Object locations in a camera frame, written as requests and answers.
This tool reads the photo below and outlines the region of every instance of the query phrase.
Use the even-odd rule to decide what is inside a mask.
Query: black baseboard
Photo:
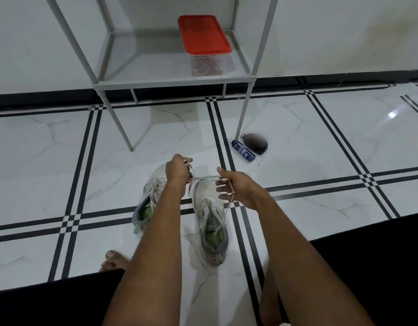
[[[313,76],[279,76],[272,78],[258,78],[254,85],[253,92],[396,84],[414,81],[418,81],[418,70],[322,74]],[[231,83],[227,85],[227,94],[244,94],[246,90],[246,83]],[[154,100],[219,96],[222,91],[223,85],[218,84],[143,88],[136,89],[136,95],[139,100]],[[106,95],[112,103],[133,100],[129,89],[110,90],[106,92]],[[93,89],[0,95],[0,111],[100,103],[100,98]]]

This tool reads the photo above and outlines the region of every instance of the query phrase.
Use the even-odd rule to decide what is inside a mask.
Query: deodorant can
[[[238,140],[234,139],[232,141],[232,146],[233,148],[239,152],[240,155],[242,155],[245,159],[247,159],[247,161],[250,163],[251,161],[253,161],[256,156],[253,154],[253,152],[251,152],[249,149],[247,149],[241,142],[239,142]]]

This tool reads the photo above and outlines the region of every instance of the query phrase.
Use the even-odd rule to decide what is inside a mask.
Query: plastic food container
[[[180,16],[180,34],[190,55],[193,76],[217,76],[226,72],[232,47],[215,16]]]

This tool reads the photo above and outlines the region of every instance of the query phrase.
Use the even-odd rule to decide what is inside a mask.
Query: shelf tier
[[[179,30],[113,32],[106,38],[96,90],[252,82],[250,66],[232,31],[232,53],[220,76],[193,76]]]

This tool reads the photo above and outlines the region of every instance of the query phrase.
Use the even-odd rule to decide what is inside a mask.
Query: sneaker
[[[215,182],[198,181],[192,204],[199,218],[202,252],[209,262],[220,265],[226,259],[228,232],[224,203],[218,198]]]
[[[167,184],[165,166],[166,163],[163,163],[150,175],[147,184],[142,190],[140,203],[132,215],[132,223],[135,225],[133,233],[139,233],[142,228],[149,224],[152,218],[159,197],[161,197],[161,193]]]

